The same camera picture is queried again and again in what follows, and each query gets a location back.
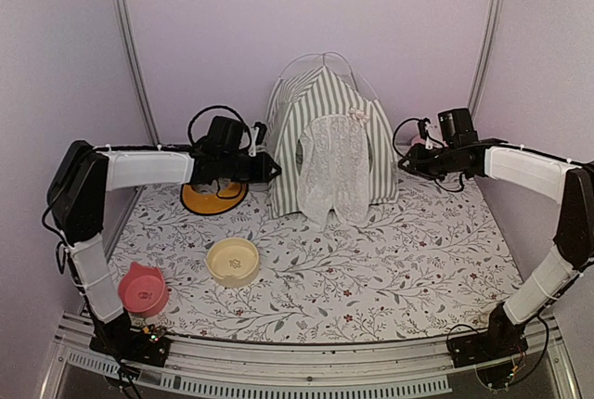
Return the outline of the cream pet bowl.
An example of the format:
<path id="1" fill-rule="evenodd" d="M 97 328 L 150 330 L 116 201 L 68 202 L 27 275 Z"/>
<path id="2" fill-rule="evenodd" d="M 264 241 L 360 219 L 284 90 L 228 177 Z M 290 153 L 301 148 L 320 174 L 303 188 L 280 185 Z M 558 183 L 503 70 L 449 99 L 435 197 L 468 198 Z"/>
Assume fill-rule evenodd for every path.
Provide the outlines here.
<path id="1" fill-rule="evenodd" d="M 225 238 L 209 249 L 205 263 L 217 284 L 239 289 L 258 276 L 260 254 L 255 245 L 245 238 Z"/>

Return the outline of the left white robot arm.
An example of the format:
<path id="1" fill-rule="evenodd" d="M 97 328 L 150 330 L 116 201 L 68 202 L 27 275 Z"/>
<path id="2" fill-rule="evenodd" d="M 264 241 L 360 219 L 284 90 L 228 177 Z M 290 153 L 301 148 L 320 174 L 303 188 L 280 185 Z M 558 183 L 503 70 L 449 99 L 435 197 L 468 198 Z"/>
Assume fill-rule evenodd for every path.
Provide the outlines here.
<path id="1" fill-rule="evenodd" d="M 43 227 L 58 237 L 57 260 L 68 265 L 92 315 L 107 324 L 100 334 L 118 356 L 131 355 L 136 333 L 116 321 L 127 313 L 110 277 L 103 244 L 107 193 L 153 184 L 200 185 L 226 179 L 268 183 L 281 167 L 261 148 L 266 127 L 239 115 L 216 116 L 205 136 L 186 144 L 95 147 L 70 144 L 47 190 Z"/>

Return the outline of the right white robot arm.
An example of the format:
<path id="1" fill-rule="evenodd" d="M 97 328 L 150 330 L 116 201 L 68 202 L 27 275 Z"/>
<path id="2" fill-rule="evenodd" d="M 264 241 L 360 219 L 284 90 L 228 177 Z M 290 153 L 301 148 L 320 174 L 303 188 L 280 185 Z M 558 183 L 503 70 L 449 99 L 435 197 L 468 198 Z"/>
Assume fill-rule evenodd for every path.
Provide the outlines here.
<path id="1" fill-rule="evenodd" d="M 552 246 L 524 283 L 489 317 L 480 350 L 499 358 L 516 341 L 519 328 L 554 304 L 593 265 L 593 166 L 563 159 L 501 139 L 482 139 L 466 108 L 437 116 L 441 139 L 434 140 L 428 119 L 416 121 L 420 141 L 398 155 L 401 170 L 434 182 L 449 174 L 459 179 L 488 178 L 527 189 L 560 208 Z"/>

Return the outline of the red cat-ear pet bowl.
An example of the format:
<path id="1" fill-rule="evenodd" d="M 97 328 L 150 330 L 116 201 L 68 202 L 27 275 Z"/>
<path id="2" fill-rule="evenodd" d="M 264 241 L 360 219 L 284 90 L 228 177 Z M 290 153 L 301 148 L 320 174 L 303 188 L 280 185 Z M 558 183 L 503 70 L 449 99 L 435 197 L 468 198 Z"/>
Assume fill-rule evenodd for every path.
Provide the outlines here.
<path id="1" fill-rule="evenodd" d="M 160 268 L 131 262 L 118 286 L 123 307 L 133 315 L 150 318 L 163 311 L 169 290 Z"/>

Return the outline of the pink plate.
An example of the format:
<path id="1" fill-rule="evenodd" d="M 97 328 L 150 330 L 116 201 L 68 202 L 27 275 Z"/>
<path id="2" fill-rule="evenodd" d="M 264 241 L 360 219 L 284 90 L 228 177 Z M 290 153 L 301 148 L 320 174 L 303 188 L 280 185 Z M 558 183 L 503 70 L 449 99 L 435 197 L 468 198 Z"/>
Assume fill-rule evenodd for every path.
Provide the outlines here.
<path id="1" fill-rule="evenodd" d="M 411 140 L 411 143 L 410 143 L 410 145 L 411 145 L 411 146 L 414 146 L 414 145 L 417 145 L 417 144 L 421 144 L 421 145 L 423 145 L 424 147 L 428 147 L 428 148 L 431 148 L 431 147 L 432 147 L 432 145 L 429 145 L 429 146 L 428 146 L 428 145 L 427 145 L 427 140 L 426 140 L 426 139 L 423 139 L 423 138 L 421 138 L 419 135 L 416 135 L 416 136 L 414 136 L 414 137 L 412 138 L 412 140 Z"/>

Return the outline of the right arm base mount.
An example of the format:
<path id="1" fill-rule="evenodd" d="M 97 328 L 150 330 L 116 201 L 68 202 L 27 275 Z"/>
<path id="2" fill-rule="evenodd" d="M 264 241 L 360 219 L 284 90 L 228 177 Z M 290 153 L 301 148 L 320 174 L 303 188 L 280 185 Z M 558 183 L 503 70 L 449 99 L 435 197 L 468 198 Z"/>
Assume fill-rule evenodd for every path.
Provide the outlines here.
<path id="1" fill-rule="evenodd" d="M 446 348 L 454 367 L 482 364 L 527 351 L 528 344 L 521 331 L 471 330 L 471 334 L 446 337 Z"/>

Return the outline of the right aluminium frame post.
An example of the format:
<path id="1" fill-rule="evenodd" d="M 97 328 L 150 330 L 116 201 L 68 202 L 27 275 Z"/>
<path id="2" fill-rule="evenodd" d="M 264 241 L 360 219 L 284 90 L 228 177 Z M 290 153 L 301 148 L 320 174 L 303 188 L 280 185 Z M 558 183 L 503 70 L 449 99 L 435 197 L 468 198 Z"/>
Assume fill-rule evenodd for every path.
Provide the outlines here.
<path id="1" fill-rule="evenodd" d="M 503 6 L 504 0 L 488 0 L 483 37 L 467 103 L 468 110 L 473 119 L 475 119 L 478 114 L 484 92 Z"/>

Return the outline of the aluminium frame post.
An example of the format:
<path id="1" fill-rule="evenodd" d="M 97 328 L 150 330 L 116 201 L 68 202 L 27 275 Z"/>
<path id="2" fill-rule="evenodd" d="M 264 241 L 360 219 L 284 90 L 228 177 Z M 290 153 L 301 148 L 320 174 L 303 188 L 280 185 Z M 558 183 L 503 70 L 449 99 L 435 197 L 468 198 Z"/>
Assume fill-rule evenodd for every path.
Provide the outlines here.
<path id="1" fill-rule="evenodd" d="M 149 103 L 147 88 L 140 66 L 127 0 L 113 0 L 113 4 L 116 20 L 118 22 L 121 38 L 123 41 L 124 54 L 136 93 L 136 100 L 140 110 L 141 121 L 148 135 L 148 140 L 151 144 L 157 145 L 160 143 L 160 136 L 152 108 Z"/>
<path id="2" fill-rule="evenodd" d="M 503 6 L 504 0 L 488 0 L 483 37 L 467 103 L 468 110 L 473 119 L 475 119 L 478 114 L 484 92 Z"/>

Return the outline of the front aluminium rail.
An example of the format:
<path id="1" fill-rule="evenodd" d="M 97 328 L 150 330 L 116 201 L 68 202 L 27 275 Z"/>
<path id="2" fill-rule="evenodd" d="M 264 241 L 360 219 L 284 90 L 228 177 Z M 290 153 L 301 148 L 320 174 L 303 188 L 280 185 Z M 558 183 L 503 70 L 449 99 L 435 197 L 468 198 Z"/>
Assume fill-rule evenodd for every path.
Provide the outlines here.
<path id="1" fill-rule="evenodd" d="M 92 324 L 65 314 L 51 344 L 42 398 L 584 398 L 552 315 L 530 323 L 527 350 L 461 365 L 458 328 L 409 341 L 272 344 L 175 336 L 163 367 L 90 348 Z"/>

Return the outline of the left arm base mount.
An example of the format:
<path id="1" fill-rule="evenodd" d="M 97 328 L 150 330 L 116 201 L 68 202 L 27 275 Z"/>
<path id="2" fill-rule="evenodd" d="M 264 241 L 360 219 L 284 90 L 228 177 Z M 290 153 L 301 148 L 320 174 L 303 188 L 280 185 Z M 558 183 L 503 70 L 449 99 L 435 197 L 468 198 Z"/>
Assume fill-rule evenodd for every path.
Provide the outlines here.
<path id="1" fill-rule="evenodd" d="M 98 322 L 94 325 L 89 348 L 116 361 L 164 367 L 171 345 L 172 341 L 167 337 L 156 337 L 153 333 L 135 330 L 128 325 L 118 328 L 114 323 L 105 325 Z"/>

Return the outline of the left aluminium frame post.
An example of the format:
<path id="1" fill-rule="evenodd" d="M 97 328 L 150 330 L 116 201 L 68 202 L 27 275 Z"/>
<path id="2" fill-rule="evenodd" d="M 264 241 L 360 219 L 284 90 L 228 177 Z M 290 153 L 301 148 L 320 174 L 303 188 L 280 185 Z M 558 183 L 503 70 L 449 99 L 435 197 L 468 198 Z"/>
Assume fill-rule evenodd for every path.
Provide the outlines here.
<path id="1" fill-rule="evenodd" d="M 118 22 L 121 38 L 123 41 L 124 54 L 136 93 L 136 100 L 140 110 L 141 121 L 148 135 L 148 140 L 151 144 L 157 145 L 160 143 L 160 136 L 152 108 L 149 103 L 147 88 L 140 66 L 127 0 L 113 0 L 113 4 L 116 20 Z"/>

